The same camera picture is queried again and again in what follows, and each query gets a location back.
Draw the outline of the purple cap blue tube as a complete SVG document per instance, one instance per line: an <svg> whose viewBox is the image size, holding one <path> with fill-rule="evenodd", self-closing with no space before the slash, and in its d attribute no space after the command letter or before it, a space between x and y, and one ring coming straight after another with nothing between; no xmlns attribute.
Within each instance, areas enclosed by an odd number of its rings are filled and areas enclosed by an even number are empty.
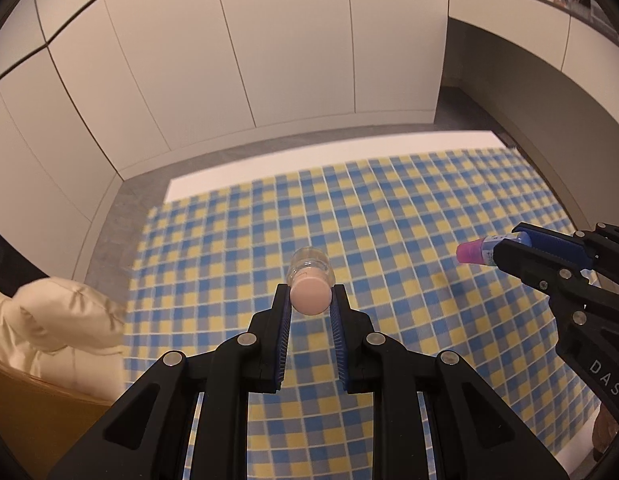
<svg viewBox="0 0 619 480"><path fill-rule="evenodd" d="M504 240L511 240L527 247L532 241L524 232L509 233L506 235L491 235L480 240L461 243L456 249L456 258L459 263L478 264L479 266L496 266L494 259L495 247Z"/></svg>

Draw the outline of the pink cap glass bottle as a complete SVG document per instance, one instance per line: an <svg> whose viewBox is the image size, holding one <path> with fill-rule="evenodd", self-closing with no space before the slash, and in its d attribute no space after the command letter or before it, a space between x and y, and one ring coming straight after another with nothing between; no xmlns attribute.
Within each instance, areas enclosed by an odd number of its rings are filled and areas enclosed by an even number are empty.
<svg viewBox="0 0 619 480"><path fill-rule="evenodd" d="M335 277L327 255L315 247L302 247L292 256L287 273L290 302L303 315L325 312L332 300Z"/></svg>

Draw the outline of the brown cardboard box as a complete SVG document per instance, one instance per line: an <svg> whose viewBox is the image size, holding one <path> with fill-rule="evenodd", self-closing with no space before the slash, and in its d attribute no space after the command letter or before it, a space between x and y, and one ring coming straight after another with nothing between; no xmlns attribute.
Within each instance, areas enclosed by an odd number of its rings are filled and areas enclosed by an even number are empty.
<svg viewBox="0 0 619 480"><path fill-rule="evenodd" d="M33 479L46 478L110 406L0 363L0 436Z"/></svg>

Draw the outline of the blue yellow checkered cloth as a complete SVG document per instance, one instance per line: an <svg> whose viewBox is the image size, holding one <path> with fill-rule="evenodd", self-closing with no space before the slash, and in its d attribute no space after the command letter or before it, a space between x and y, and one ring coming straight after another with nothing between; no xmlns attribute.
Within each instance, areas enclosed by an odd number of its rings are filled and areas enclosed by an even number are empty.
<svg viewBox="0 0 619 480"><path fill-rule="evenodd" d="M243 333L293 254L322 250L355 309L429 356L460 354L565 466L589 448L599 403L556 355L546 299L459 243L520 222L570 233L541 176L508 148L363 158L240 184L171 185L150 209L133 264L124 374Z"/></svg>

